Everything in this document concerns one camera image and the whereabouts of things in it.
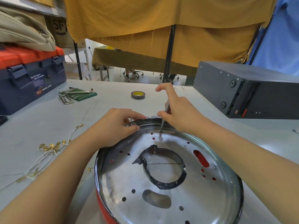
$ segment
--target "circular metal disc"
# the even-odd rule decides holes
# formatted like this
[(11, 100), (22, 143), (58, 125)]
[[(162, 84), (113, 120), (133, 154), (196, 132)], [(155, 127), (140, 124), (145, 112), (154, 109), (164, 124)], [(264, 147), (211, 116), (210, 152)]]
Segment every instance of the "circular metal disc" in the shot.
[[(97, 190), (118, 223), (238, 222), (243, 205), (242, 181), (203, 141), (176, 131), (168, 123), (159, 132), (161, 119), (133, 123), (139, 125), (140, 130), (112, 148), (100, 149), (95, 165)], [(132, 164), (151, 145), (172, 150), (183, 159), (187, 176), (181, 185), (160, 190), (147, 177), (142, 165)], [(202, 166), (195, 150), (205, 157), (209, 167)], [(176, 167), (179, 164), (172, 163), (171, 159), (156, 154), (147, 154), (145, 158), (151, 175), (160, 178), (159, 181), (171, 182), (180, 176), (180, 168)], [(168, 196), (171, 204), (152, 205), (144, 197), (150, 191)], [(152, 200), (159, 203), (163, 199), (154, 195)]]
[(136, 100), (141, 100), (145, 98), (145, 93), (142, 91), (133, 91), (131, 97)]

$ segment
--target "black tape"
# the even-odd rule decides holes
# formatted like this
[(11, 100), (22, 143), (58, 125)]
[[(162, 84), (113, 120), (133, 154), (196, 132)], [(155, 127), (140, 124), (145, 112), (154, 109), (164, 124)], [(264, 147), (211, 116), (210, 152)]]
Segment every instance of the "black tape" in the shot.
[[(174, 182), (170, 182), (170, 183), (164, 183), (164, 182), (159, 182), (157, 181), (155, 178), (153, 178), (149, 172), (149, 170), (147, 169), (147, 160), (144, 158), (143, 154), (149, 150), (152, 150), (153, 152), (154, 151), (157, 151), (157, 150), (165, 150), (165, 151), (170, 151), (172, 152), (174, 155), (177, 156), (177, 158), (179, 159), (179, 161), (182, 163), (182, 166), (183, 166), (183, 171), (182, 171), (182, 174), (181, 176), (178, 178), (178, 180), (174, 181)], [(166, 148), (158, 148), (156, 145), (151, 145), (150, 147), (148, 147), (147, 149), (145, 149), (139, 156), (138, 158), (132, 163), (132, 164), (135, 164), (135, 163), (138, 163), (139, 165), (140, 164), (143, 164), (143, 167), (145, 169), (145, 172), (146, 174), (148, 175), (148, 177), (150, 178), (150, 181), (155, 185), (157, 186), (159, 189), (162, 189), (162, 190), (166, 190), (166, 189), (173, 189), (173, 188), (176, 188), (178, 187), (180, 184), (182, 184), (187, 176), (187, 173), (185, 171), (185, 163), (183, 161), (183, 159), (177, 154), (175, 153), (174, 151), (172, 150), (169, 150), (169, 149), (166, 149)]]

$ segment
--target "hand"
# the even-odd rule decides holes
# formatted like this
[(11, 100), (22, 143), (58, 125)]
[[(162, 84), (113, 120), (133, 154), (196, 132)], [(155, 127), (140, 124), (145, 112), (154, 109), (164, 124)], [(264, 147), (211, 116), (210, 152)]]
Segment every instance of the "hand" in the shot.
[(204, 121), (208, 121), (185, 97), (179, 97), (171, 83), (162, 83), (156, 91), (166, 90), (170, 113), (159, 111), (157, 115), (178, 131), (195, 135)]
[(86, 135), (96, 140), (98, 150), (101, 147), (110, 147), (118, 143), (121, 139), (135, 133), (140, 129), (137, 125), (125, 127), (129, 119), (145, 119), (146, 117), (131, 109), (111, 108), (99, 121), (92, 125)]

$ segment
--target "beige bag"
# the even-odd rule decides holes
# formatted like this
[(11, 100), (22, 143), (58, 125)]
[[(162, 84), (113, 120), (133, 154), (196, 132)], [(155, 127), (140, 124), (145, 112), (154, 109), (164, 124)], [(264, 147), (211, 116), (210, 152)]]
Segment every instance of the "beige bag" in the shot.
[(0, 7), (0, 42), (41, 51), (56, 49), (55, 40), (44, 25), (24, 13), (5, 7)]

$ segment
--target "computer tower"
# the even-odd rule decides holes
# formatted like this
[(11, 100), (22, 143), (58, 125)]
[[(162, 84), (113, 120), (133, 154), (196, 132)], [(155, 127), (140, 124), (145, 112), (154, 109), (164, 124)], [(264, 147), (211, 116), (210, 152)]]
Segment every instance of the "computer tower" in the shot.
[(298, 76), (201, 61), (193, 87), (229, 118), (299, 119)]

